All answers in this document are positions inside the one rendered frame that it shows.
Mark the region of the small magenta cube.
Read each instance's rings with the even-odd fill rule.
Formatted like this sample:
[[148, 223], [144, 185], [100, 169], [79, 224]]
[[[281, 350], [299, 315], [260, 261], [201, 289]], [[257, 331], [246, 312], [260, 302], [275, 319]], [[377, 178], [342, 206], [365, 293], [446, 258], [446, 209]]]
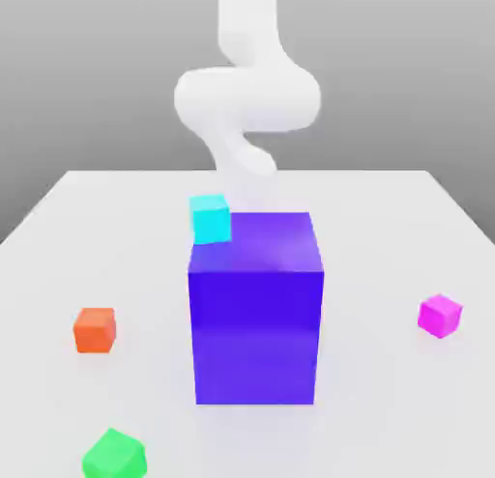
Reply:
[[462, 311], [462, 305], [437, 294], [421, 302], [418, 326], [437, 339], [443, 339], [457, 329]]

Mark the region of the large purple box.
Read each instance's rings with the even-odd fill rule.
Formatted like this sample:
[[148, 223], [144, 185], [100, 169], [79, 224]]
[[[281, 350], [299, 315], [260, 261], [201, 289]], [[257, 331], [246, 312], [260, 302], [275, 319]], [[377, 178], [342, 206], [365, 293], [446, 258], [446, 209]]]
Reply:
[[195, 245], [189, 309], [199, 404], [311, 404], [324, 267], [309, 213], [235, 213]]

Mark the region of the small green cube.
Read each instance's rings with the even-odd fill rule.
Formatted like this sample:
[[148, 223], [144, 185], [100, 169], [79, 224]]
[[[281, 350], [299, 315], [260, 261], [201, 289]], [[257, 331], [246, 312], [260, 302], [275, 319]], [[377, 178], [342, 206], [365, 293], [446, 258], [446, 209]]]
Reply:
[[84, 478], [144, 478], [147, 470], [143, 443], [113, 428], [82, 459]]

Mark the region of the small orange cube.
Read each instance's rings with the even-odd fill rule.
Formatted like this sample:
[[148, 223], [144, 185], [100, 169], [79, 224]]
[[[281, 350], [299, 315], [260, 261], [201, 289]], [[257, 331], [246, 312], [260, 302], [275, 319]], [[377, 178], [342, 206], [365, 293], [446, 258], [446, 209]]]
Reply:
[[115, 311], [112, 308], [83, 308], [73, 325], [79, 353], [109, 353], [116, 340]]

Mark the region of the small cyan cube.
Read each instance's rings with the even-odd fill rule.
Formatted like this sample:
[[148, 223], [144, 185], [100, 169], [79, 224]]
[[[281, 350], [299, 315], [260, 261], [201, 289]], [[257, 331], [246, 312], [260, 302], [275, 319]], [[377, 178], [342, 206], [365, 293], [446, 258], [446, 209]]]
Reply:
[[192, 196], [189, 211], [195, 245], [231, 240], [230, 208], [223, 194]]

